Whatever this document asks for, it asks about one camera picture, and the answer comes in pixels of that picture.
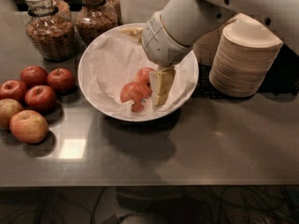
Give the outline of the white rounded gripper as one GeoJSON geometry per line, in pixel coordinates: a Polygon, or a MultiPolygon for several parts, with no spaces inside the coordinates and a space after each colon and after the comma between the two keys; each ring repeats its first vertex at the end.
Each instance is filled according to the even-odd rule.
{"type": "Polygon", "coordinates": [[[160,11],[151,16],[144,28],[121,28],[119,33],[133,42],[142,42],[142,48],[148,59],[159,65],[157,70],[149,72],[151,102],[154,107],[164,105],[176,75],[176,70],[171,65],[179,64],[192,48],[180,45],[167,32],[160,11]]]}

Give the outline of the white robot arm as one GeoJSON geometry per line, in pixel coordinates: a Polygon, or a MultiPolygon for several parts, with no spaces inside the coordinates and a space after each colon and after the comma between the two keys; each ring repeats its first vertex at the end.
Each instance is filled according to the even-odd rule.
{"type": "Polygon", "coordinates": [[[299,53],[299,0],[170,0],[136,37],[151,62],[170,68],[222,25],[209,81],[227,96],[255,94],[262,66],[273,63],[281,46],[299,53]]]}

